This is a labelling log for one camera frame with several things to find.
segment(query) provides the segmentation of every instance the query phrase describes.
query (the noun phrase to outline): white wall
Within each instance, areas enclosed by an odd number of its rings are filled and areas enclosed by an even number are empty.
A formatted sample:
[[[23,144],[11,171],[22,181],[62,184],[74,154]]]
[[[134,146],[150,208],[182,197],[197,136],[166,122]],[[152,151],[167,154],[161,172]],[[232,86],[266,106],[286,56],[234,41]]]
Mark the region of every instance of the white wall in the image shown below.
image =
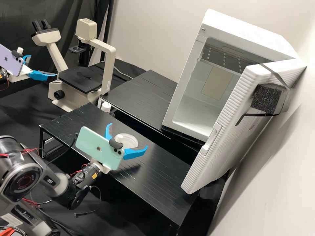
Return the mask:
[[[305,1],[303,8],[313,6]],[[296,11],[308,14],[300,7]],[[303,17],[295,20],[299,29],[277,27],[293,30],[308,68],[289,111],[272,119],[237,168],[210,236],[315,235],[315,20],[308,19],[309,32]]]
[[[313,7],[303,0],[288,2],[116,0],[109,43],[116,47],[117,58],[178,81],[208,8],[277,32],[298,49],[310,27],[313,13],[308,9]]]

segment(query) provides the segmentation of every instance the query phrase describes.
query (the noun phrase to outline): small white bottle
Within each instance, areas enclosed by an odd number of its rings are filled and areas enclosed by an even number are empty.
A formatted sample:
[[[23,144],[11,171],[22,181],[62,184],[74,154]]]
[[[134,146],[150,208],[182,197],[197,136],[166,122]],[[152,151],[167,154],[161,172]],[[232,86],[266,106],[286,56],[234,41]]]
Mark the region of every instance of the small white bottle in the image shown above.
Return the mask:
[[[111,108],[112,108],[112,105],[108,102],[103,102],[102,103],[102,107],[101,107],[101,110],[106,112],[106,113],[110,113],[111,111]]]

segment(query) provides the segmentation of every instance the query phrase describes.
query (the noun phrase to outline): mint green smartphone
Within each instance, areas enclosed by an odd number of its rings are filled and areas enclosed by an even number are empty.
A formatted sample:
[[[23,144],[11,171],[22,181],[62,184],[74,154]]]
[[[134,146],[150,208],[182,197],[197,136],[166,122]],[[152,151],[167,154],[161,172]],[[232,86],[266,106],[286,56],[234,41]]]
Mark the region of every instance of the mint green smartphone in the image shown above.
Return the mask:
[[[124,156],[123,149],[115,152],[109,140],[85,126],[81,128],[75,146],[112,170],[118,169]]]

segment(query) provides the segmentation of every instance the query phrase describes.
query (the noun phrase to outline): black backdrop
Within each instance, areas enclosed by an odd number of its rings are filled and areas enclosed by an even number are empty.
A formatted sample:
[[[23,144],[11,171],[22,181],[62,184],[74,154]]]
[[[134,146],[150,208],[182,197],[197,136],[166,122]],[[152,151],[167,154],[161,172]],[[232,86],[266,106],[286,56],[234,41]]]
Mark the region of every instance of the black backdrop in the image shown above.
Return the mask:
[[[61,39],[57,46],[69,68],[77,66],[78,54],[68,48],[78,44],[74,35],[76,22],[89,18],[97,22],[99,34],[109,1],[108,0],[0,0],[0,44],[10,50],[24,49],[24,55],[32,55],[31,69],[56,72],[46,47],[34,44],[33,20],[47,19],[53,28],[58,28]],[[38,84],[31,79],[23,80],[0,92],[0,97]]]

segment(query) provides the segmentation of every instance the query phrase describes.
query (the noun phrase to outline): white cable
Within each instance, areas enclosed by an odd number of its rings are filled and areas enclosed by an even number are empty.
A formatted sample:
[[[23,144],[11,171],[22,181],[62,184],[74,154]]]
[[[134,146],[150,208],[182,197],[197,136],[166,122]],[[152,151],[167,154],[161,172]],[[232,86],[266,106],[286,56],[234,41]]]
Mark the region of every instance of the white cable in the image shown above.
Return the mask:
[[[121,72],[120,70],[118,70],[115,66],[114,66],[114,68],[115,68],[115,70],[117,70],[117,71],[119,72],[119,74],[122,74],[122,75],[124,75],[124,76],[127,76],[127,77],[130,78],[130,79],[133,79],[133,77],[122,73],[122,72]]]
[[[115,66],[114,66],[114,68],[115,68],[120,74],[122,74],[122,75],[124,75],[124,76],[127,76],[127,77],[129,77],[130,79],[133,79],[131,76],[122,73],[122,72],[121,72],[120,70],[118,70]]]

